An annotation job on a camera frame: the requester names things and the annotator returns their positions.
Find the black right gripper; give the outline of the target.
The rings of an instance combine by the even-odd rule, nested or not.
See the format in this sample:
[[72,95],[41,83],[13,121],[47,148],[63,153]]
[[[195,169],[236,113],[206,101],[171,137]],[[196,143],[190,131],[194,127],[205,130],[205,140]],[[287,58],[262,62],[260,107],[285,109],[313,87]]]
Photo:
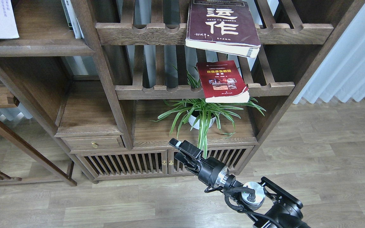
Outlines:
[[182,142],[172,138],[169,145],[181,152],[177,153],[174,158],[181,162],[189,172],[197,175],[199,181],[214,189],[225,185],[229,170],[223,162],[214,157],[204,159],[203,150],[186,140]]

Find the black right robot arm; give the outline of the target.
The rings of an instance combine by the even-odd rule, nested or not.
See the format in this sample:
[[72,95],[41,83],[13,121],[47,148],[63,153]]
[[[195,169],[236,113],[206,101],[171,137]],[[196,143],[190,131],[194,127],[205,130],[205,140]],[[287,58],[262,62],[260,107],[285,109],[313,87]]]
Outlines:
[[169,144],[178,149],[175,158],[207,185],[206,193],[220,191],[224,200],[238,213],[246,214],[255,228],[307,228],[302,221],[300,200],[266,177],[259,183],[241,183],[228,167],[214,157],[204,159],[203,151],[188,141],[172,138]]

